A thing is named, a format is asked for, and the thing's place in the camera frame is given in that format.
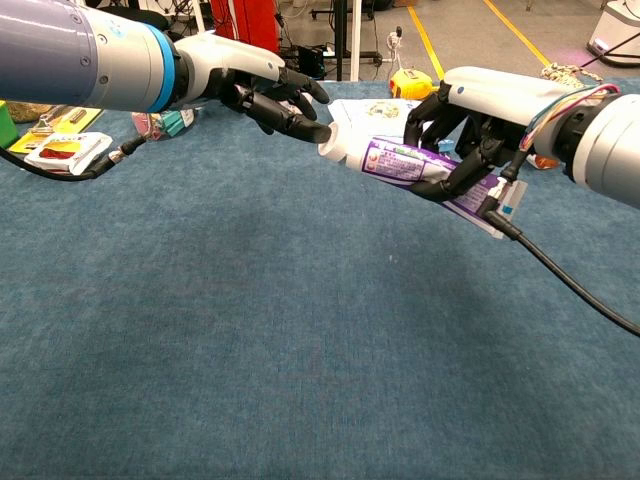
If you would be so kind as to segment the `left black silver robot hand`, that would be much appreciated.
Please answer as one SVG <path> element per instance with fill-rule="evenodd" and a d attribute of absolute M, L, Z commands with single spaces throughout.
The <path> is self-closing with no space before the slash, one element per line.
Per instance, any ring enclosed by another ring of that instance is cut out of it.
<path fill-rule="evenodd" d="M 312 100 L 326 105 L 329 96 L 316 80 L 287 67 L 275 53 L 213 33 L 175 43 L 178 92 L 175 107 L 215 100 L 246 115 L 268 135 L 275 132 L 322 144 L 331 129 L 317 122 Z"/>

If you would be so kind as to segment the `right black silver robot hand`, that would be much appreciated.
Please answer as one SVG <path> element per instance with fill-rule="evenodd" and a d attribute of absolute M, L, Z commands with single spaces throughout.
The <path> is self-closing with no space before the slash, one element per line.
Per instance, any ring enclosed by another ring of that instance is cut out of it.
<path fill-rule="evenodd" d="M 403 143 L 434 151 L 458 125 L 455 151 L 461 159 L 442 180 L 409 187 L 415 195 L 442 203 L 464 195 L 496 167 L 514 159 L 532 119 L 574 89 L 551 80 L 479 67 L 456 67 L 438 91 L 408 114 Z"/>

